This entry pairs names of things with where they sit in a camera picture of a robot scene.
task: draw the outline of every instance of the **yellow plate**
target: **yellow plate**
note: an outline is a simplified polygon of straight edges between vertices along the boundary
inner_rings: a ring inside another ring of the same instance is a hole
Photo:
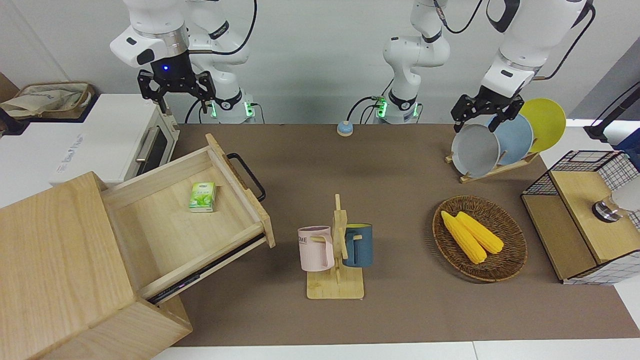
[[[564,134],[566,116],[557,102],[550,99],[531,99],[524,103],[520,114],[527,118],[537,139],[531,152],[540,152],[555,145]]]

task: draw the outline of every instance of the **pink mug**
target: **pink mug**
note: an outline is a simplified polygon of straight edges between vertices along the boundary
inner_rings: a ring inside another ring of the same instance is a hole
[[[324,271],[335,265],[330,226],[308,226],[298,229],[298,245],[302,270]]]

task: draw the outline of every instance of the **brown tabletop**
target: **brown tabletop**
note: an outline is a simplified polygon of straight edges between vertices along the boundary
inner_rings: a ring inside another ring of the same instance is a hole
[[[545,171],[527,167],[460,184],[443,161],[448,125],[186,125],[174,157],[212,133],[238,152],[267,191],[277,246],[261,246],[196,286],[182,301],[194,331],[178,346],[308,345],[423,341],[635,338],[610,286],[562,285],[520,193]],[[330,225],[333,194],[350,222],[370,222],[375,260],[363,300],[308,300],[296,230]],[[515,278],[478,284],[443,262],[431,236],[436,207],[455,195],[503,207],[520,225],[529,259]]]

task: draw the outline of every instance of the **oven window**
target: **oven window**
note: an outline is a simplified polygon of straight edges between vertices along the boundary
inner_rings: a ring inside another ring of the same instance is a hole
[[[160,166],[160,161],[162,161],[164,151],[166,150],[166,144],[166,136],[162,131],[158,131],[158,136],[151,148],[151,152],[149,153],[146,162],[140,164],[140,168],[138,168],[136,176],[142,175],[145,172],[149,172]]]

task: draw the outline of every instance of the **corn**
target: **corn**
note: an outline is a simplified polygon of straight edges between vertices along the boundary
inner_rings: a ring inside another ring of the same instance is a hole
[[[489,229],[480,224],[476,219],[470,217],[468,214],[460,211],[456,215],[458,220],[467,230],[473,235],[478,243],[482,245],[488,252],[497,254],[502,251],[504,243],[493,234]]]
[[[478,244],[474,236],[448,212],[441,211],[440,214],[442,215],[444,226],[449,230],[469,260],[474,264],[482,263],[486,259],[486,252],[482,246]]]

